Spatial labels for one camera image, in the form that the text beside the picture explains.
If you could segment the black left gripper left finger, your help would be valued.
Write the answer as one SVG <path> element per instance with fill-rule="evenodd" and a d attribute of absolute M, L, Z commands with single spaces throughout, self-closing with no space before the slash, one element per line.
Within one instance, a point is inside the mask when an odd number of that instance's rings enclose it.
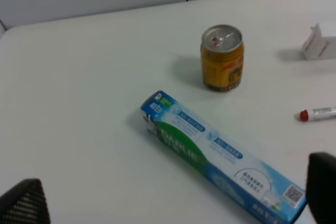
<path fill-rule="evenodd" d="M 1 195 L 1 223 L 50 223 L 40 179 L 24 179 Z"/>

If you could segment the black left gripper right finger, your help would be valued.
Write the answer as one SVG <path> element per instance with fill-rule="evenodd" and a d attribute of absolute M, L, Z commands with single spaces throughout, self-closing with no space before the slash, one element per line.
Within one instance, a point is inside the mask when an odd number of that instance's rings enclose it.
<path fill-rule="evenodd" d="M 316 223 L 335 223 L 335 156 L 309 155 L 306 198 Z"/>

